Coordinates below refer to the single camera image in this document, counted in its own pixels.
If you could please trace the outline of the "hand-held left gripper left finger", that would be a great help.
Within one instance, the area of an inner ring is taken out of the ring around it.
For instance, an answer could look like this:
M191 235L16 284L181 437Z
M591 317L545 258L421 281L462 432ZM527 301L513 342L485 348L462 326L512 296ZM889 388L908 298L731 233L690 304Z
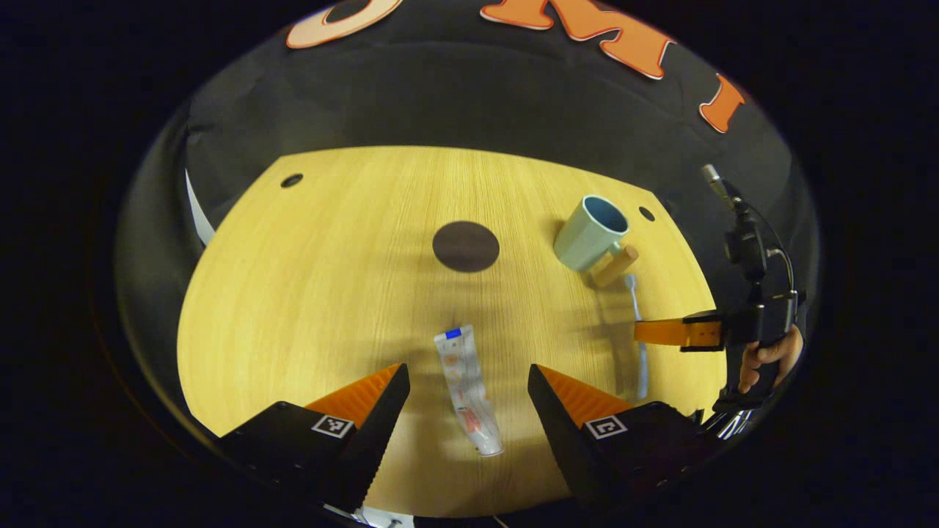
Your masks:
M277 401L218 440L248 474L315 505L365 502L403 405L408 365L390 365L305 406Z

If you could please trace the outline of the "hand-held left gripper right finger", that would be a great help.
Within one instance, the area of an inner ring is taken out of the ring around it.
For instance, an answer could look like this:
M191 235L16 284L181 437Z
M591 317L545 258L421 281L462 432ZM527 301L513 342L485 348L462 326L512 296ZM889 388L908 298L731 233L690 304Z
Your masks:
M660 401L634 406L546 365L527 393L564 481L590 514L621 513L709 459L709 434Z

